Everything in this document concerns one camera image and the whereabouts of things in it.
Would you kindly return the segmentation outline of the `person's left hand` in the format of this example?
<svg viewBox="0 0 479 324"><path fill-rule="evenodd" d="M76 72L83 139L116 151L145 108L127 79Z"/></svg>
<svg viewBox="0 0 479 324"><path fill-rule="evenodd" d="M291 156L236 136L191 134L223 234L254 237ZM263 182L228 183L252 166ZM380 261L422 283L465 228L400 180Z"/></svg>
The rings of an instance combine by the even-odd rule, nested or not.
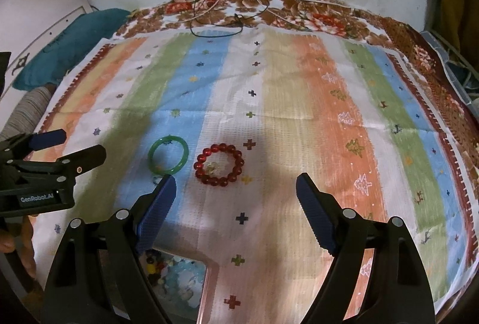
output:
<svg viewBox="0 0 479 324"><path fill-rule="evenodd" d="M1 224L1 252L13 253L16 251L28 275L35 279L37 265L34 259L32 237L32 220L28 215L24 215L21 223Z"/></svg>

